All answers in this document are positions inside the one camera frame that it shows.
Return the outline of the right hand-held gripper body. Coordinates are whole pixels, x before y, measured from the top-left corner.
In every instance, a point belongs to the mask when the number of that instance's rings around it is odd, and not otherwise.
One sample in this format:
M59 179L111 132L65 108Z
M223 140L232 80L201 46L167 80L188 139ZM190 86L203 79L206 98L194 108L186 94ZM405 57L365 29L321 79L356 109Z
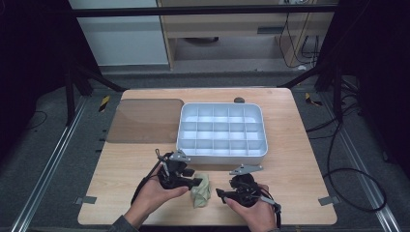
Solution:
M233 175L233 178L230 180L230 186L233 188L233 191L228 193L228 197L244 207L253 206L261 196L261 190L251 173L262 169L261 165L241 164L230 171L229 174Z

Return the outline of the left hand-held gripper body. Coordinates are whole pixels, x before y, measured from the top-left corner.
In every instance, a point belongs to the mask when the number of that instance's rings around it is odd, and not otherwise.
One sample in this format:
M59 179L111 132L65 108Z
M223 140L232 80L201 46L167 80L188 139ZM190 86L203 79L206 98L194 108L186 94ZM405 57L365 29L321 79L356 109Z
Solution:
M191 177L184 175L184 170L188 168L190 159L181 150L176 153L166 153L163 156L158 156L161 163L161 168L157 173L161 186L164 189L176 189L186 187L186 180Z

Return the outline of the light green sock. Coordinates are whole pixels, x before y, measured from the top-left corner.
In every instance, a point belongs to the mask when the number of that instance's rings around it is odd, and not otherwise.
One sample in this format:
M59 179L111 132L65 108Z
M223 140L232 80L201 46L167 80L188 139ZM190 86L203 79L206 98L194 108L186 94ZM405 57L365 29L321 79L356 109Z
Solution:
M194 208L203 208L208 204L208 200L211 198L209 175L205 173L196 173L194 177L200 179L201 183L197 187L191 189L190 197Z

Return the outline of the person's right hand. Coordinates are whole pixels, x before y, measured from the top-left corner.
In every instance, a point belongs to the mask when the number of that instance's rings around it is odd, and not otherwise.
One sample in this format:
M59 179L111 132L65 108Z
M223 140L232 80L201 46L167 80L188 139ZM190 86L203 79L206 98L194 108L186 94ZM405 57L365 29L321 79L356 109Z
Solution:
M224 201L246 222L250 232L273 232L278 229L275 208L271 204L258 200L247 208L231 198L224 198Z

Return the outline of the person's left hand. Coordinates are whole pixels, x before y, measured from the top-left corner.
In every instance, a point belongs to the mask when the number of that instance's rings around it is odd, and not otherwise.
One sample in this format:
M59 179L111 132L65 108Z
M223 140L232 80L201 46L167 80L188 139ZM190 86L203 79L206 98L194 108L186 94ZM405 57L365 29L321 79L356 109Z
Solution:
M134 199L131 207L124 214L124 218L134 228L138 229L149 215L154 213L162 204L188 192L187 187L164 189L158 178L151 178L142 187Z

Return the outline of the white divided storage box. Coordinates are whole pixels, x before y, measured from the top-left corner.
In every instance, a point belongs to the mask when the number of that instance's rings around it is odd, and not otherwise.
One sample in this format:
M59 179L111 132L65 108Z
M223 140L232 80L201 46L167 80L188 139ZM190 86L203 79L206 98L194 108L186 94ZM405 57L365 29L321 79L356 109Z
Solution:
M254 103L186 103L176 148L195 164L257 165L268 153L262 110Z

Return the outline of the black metal stand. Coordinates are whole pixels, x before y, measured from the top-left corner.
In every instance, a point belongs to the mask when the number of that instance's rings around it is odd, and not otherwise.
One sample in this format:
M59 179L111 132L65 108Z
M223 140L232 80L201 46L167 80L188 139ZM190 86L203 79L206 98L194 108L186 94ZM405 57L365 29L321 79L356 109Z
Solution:
M76 87L81 96L90 96L93 93L93 88L88 81L89 78L98 81L100 84L108 87L113 91L126 91L126 88L121 87L104 78L100 73L93 72L81 65L78 65L77 63L69 62L67 65L64 65L64 79L67 101L67 126L69 126L73 122L75 116L73 88Z
M341 82L342 72L341 66L338 62L322 62L316 65L314 68L303 72L296 78L278 85L278 88L291 89L298 83L301 83L311 76L318 75L318 79L314 85L314 88L319 91L325 91L330 86L333 86L333 112L339 122L343 121L342 109L341 109Z

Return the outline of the white cabinet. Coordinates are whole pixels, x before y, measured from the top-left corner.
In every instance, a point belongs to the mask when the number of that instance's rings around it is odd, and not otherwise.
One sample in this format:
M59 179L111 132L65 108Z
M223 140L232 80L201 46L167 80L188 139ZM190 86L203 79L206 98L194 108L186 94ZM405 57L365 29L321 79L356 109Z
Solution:
M74 10L156 8L156 0L69 0ZM100 67L167 65L160 18L79 17L78 23Z

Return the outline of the light wooden desk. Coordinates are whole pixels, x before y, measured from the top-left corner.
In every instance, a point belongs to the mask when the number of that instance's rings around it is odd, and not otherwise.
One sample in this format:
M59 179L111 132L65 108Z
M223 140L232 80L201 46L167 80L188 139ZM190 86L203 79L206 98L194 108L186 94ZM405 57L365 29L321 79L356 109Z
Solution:
M327 5L338 0L156 0L160 7L242 6L242 5ZM230 36L273 36L285 64L302 63L307 37L328 32L333 13L287 14L195 14L164 15L161 25L169 40Z

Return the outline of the black horizontal bar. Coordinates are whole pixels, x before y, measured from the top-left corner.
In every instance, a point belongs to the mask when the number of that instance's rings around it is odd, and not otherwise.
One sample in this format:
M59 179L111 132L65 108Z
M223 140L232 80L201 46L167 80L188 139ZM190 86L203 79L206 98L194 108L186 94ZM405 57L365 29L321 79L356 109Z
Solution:
M124 9L71 10L76 17L105 16L151 16L151 15L234 15L234 14L287 14L336 12L338 5L242 5L242 6L198 6Z

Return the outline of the black curtain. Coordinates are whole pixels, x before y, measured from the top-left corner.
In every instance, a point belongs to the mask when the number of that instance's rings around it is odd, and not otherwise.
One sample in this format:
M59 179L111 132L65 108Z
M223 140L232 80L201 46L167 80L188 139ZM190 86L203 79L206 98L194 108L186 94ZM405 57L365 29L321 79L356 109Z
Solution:
M388 155L410 178L410 0L338 0L319 55L360 80Z
M100 71L78 21L46 14L71 7L69 0L0 0L0 163L26 130L38 98L64 85L46 29L62 36L81 66Z

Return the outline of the grey metal table bracket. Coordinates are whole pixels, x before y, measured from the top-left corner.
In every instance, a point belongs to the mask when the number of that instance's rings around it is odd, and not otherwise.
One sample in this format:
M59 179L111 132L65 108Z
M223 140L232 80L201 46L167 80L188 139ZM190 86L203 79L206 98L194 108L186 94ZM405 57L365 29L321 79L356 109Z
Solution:
M329 205L329 204L338 204L340 199L337 196L326 196L318 199L318 202L321 206Z
M97 201L97 197L95 196L82 196L82 197L77 197L73 203L75 205L95 204L96 201Z

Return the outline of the aluminium floor rail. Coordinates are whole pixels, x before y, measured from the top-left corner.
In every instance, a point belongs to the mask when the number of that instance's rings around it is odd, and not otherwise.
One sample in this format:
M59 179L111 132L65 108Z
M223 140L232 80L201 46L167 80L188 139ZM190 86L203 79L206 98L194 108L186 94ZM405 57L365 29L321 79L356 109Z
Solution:
M61 158L64 156L67 147L73 137L75 129L83 115L84 108L88 102L88 97L80 97L78 104L74 109L74 116L72 120L64 127L64 130L53 149L53 152L48 159L44 170L35 184L28 200L20 211L18 217L15 219L10 232L26 232L35 213L37 212L40 203L44 198L48 186L57 170Z
M333 110L333 99L329 94L326 93L320 93L319 96L321 97L329 114L334 117L336 114ZM360 170L368 174L366 165L359 155L359 152L356 149L347 129L345 127L341 127L339 129L338 135L346 151L346 156L349 158L353 168L355 170ZM369 201L371 207L373 209L381 207L382 203L387 201L387 198L382 194L381 188L379 188L374 181L371 181L368 177L364 176L361 173L358 174L358 178L364 192L366 193L366 198ZM375 214L385 232L402 232L388 204L385 204L385 206L376 211Z

